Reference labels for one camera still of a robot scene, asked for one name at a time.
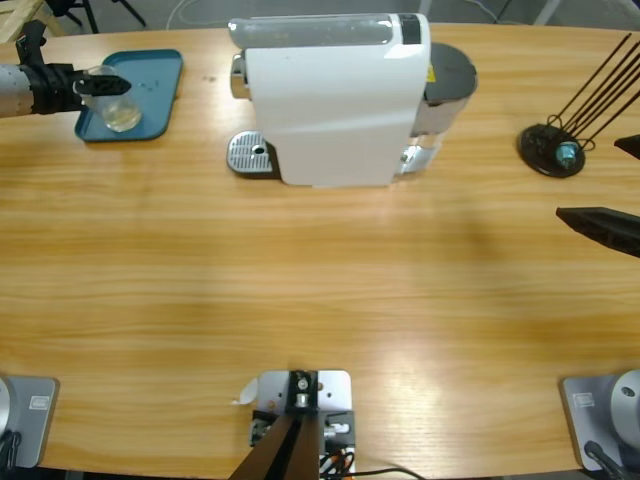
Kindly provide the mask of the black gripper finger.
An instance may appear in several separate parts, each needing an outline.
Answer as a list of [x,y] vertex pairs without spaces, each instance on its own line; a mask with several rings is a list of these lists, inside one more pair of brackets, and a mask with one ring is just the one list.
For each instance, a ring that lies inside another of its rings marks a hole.
[[77,94],[93,97],[123,95],[130,89],[131,83],[119,76],[83,76],[74,82]]
[[639,217],[606,207],[558,207],[556,216],[573,231],[606,248],[639,257]]
[[640,159],[640,135],[632,135],[616,139],[614,146],[628,153],[636,159]]

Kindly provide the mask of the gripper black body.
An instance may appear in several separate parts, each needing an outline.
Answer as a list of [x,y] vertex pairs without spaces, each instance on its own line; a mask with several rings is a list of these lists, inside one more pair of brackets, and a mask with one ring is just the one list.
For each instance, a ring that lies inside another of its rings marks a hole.
[[76,71],[71,64],[21,65],[33,96],[32,114],[55,114],[80,111],[83,102],[74,91],[74,82],[83,71]]

